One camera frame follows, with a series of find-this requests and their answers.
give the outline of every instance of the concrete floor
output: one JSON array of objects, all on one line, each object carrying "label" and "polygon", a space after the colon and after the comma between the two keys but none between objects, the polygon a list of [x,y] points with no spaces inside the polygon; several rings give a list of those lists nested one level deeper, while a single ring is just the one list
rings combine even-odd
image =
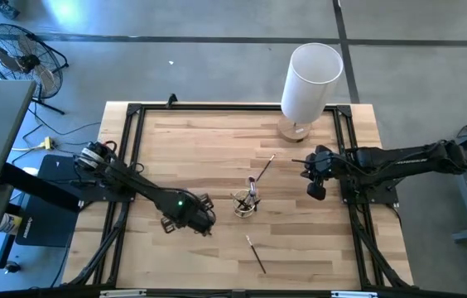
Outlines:
[{"label": "concrete floor", "polygon": [[[94,0],[11,1],[15,23],[35,33],[109,36],[336,38],[330,0]],[[341,0],[349,38],[467,40],[467,0]],[[0,15],[0,22],[9,22]],[[60,131],[101,119],[108,100],[262,101],[281,98],[288,60],[298,45],[140,42],[51,42],[70,68],[61,91],[48,100],[68,114],[39,108]],[[372,103],[386,148],[452,138],[467,123],[467,47],[351,46],[361,103]],[[336,103],[349,103],[346,81]],[[21,132],[36,126],[27,115]],[[58,142],[94,140],[89,127]],[[26,144],[19,137],[15,146]],[[67,151],[80,147],[64,146]],[[43,152],[17,162],[38,167]],[[450,235],[467,228],[467,213],[454,177],[420,175],[398,187],[403,234],[416,285],[467,293],[467,243]],[[4,276],[0,291],[49,286],[62,260],[59,248],[13,248],[22,272]]]}]

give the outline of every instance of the fan grille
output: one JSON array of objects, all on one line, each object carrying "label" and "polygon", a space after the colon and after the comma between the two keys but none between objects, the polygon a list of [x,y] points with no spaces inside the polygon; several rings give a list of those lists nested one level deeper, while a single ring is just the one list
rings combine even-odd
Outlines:
[{"label": "fan grille", "polygon": [[[6,50],[13,58],[22,57],[24,56],[24,53],[22,53],[18,44],[18,37],[20,35],[25,36],[28,34],[32,33],[19,26],[0,24],[0,48]],[[33,41],[32,45],[34,45],[34,48],[32,49],[30,47],[30,54],[35,55],[41,62],[42,66],[46,67],[50,71],[57,70],[60,67],[59,61],[50,49],[43,46],[38,41]],[[55,96],[62,85],[62,71],[57,70],[53,75],[55,77],[55,85],[52,88],[42,89],[41,97],[43,99]],[[3,66],[2,62],[0,62],[0,78],[34,80],[36,81],[35,95],[39,93],[39,88],[41,87],[41,78],[36,75],[34,70],[27,74],[21,71],[11,71],[7,67]]]}]

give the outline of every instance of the small paintbrush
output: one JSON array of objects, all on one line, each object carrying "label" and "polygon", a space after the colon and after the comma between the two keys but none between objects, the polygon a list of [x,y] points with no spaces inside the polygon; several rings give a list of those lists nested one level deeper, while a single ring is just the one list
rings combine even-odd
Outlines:
[{"label": "small paintbrush", "polygon": [[259,266],[261,266],[261,269],[263,270],[263,273],[267,274],[267,271],[265,270],[265,267],[261,263],[261,260],[259,259],[258,252],[256,252],[256,248],[252,245],[252,241],[250,241],[250,237],[248,235],[245,235],[248,240],[248,244],[250,244],[250,247],[252,248],[253,254],[256,255],[256,258],[258,260]]}]

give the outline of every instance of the wooden tabletop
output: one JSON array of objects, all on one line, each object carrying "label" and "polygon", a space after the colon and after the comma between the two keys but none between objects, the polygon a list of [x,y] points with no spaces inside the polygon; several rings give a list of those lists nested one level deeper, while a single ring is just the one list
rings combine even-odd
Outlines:
[{"label": "wooden tabletop", "polygon": [[[107,103],[99,140],[120,141],[127,104]],[[380,147],[372,105],[351,108],[358,144]],[[305,158],[319,144],[337,151],[333,118],[323,115],[305,141],[289,143],[277,135],[280,116],[271,111],[147,111],[138,158],[146,168],[142,174],[160,186],[208,193],[217,223],[211,237],[188,228],[165,234],[161,214],[138,195],[128,217],[118,287],[359,288],[349,214],[340,203],[338,181],[325,183],[324,201],[312,199],[306,194],[309,181],[300,177],[302,165],[291,162]],[[257,176],[272,154],[276,157],[258,182],[258,212],[237,217],[230,194],[246,189],[247,178]],[[99,246],[106,208],[106,203],[94,203],[79,215],[63,281],[75,277]],[[397,217],[383,205],[372,205],[372,217],[379,249],[401,278],[412,283]],[[371,261],[368,254],[365,257],[372,280]]]}]

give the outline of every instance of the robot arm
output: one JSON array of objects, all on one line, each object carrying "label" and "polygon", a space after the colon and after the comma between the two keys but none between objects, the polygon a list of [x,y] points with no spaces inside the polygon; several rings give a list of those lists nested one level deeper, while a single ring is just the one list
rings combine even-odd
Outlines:
[{"label": "robot arm", "polygon": [[127,167],[111,148],[100,142],[84,148],[75,163],[100,180],[105,189],[119,194],[138,193],[152,201],[164,215],[161,225],[166,233],[188,226],[204,236],[210,234],[215,215],[208,195],[197,196],[187,190],[155,185],[131,166]]},{"label": "robot arm", "polygon": [[361,191],[388,180],[431,171],[455,175],[467,171],[464,150],[454,141],[393,150],[360,147],[348,149],[344,155],[317,146],[315,153],[299,162],[306,168],[301,175],[313,181],[307,193],[315,199],[324,199],[323,181],[329,178],[352,180],[357,191]]}]

